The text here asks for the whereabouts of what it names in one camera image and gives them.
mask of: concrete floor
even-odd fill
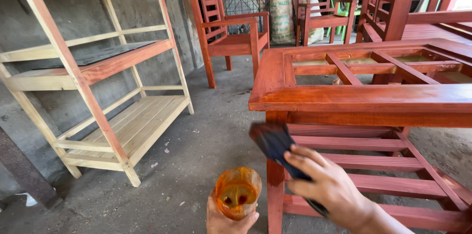
[[[204,67],[187,76],[195,114],[184,110],[136,165],[142,180],[139,188],[133,188],[122,172],[84,168],[78,180],[66,174],[56,181],[64,202],[53,211],[25,207],[24,197],[12,198],[0,213],[0,233],[206,233],[206,201],[221,172],[248,166],[265,185],[265,157],[247,134],[252,121],[264,120],[264,113],[247,109],[253,85],[250,60],[233,57],[233,70],[226,71],[223,57],[212,58],[216,89],[208,88]],[[300,80],[330,84],[335,78]],[[368,81],[369,76],[361,80]],[[430,164],[472,189],[472,130],[412,128],[409,139]],[[398,172],[377,174],[415,178]],[[435,201],[369,196],[387,204],[440,208]],[[267,233],[265,187],[258,204],[261,216],[251,234]],[[284,214],[283,230],[286,234],[347,233],[326,219],[289,214]]]

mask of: wooden table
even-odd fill
[[[402,83],[364,85],[360,74],[400,76]],[[298,86],[301,75],[337,75],[342,85]],[[438,75],[451,78],[441,84]],[[414,172],[420,178],[350,174],[361,192],[436,200],[444,210],[381,205],[407,227],[468,233],[470,209],[405,137],[409,128],[472,127],[472,47],[445,39],[264,50],[249,110],[288,123],[294,140],[343,168]],[[364,156],[365,151],[386,152]],[[285,194],[289,175],[267,161],[268,229],[282,231],[282,213],[318,216],[300,197]]]

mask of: red stained chair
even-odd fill
[[[312,28],[318,27],[337,27],[337,26],[347,26],[346,36],[344,37],[344,44],[349,44],[349,39],[351,38],[351,30],[354,22],[354,11],[356,0],[335,0],[334,8],[330,8],[329,5],[331,0],[320,1],[318,3],[309,3],[310,0],[307,0],[307,3],[298,4],[297,12],[297,29],[296,29],[296,46],[299,45],[300,40],[300,31],[303,38],[303,46],[308,46],[308,31]],[[338,11],[339,2],[351,3],[349,6],[349,13],[347,16],[340,16],[334,14]],[[311,9],[313,6],[320,6],[320,9]],[[305,19],[306,11],[312,13],[322,13],[322,12],[332,12],[329,15],[324,16],[311,16],[307,20]],[[329,36],[329,43],[334,42],[334,32],[335,28],[331,29],[331,34]]]
[[[227,70],[232,70],[231,56],[252,55],[252,70],[256,78],[259,52],[269,48],[268,12],[225,16],[223,0],[190,0],[202,48],[208,85],[215,88],[215,76],[210,57],[225,56]],[[263,17],[262,33],[258,32],[259,16]],[[229,35],[227,26],[249,24],[249,34]]]

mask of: orange plastic cup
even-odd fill
[[[248,167],[229,169],[216,181],[218,207],[226,217],[239,221],[256,211],[261,188],[261,177],[255,170]]]

